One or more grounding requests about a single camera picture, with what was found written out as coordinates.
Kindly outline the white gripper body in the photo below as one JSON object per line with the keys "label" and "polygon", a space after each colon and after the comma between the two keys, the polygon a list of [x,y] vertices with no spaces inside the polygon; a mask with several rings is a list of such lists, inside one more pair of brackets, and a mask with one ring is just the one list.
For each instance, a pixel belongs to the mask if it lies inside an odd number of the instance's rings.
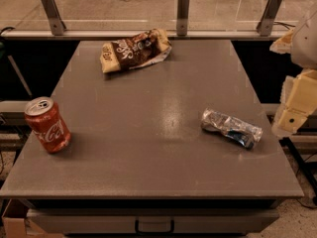
{"label": "white gripper body", "polygon": [[296,77],[288,76],[283,83],[281,104],[307,118],[317,109],[317,71],[303,69]]}

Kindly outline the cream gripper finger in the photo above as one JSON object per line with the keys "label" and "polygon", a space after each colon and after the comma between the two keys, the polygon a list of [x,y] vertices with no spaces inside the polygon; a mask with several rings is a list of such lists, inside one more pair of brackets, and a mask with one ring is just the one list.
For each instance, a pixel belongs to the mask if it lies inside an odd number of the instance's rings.
{"label": "cream gripper finger", "polygon": [[293,30],[289,30],[282,37],[274,41],[269,50],[277,54],[289,54],[291,50]]}
{"label": "cream gripper finger", "polygon": [[271,131],[278,138],[289,137],[296,134],[306,120],[307,117],[302,113],[289,111],[284,104],[280,104],[274,115]]}

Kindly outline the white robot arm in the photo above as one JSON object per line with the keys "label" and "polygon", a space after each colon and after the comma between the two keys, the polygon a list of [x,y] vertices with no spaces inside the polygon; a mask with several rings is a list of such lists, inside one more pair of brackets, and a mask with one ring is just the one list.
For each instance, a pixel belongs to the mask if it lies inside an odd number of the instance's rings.
{"label": "white robot arm", "polygon": [[290,54],[291,61],[302,67],[297,76],[285,78],[273,118],[272,132],[279,138],[288,137],[317,110],[317,13],[308,12],[269,49]]}

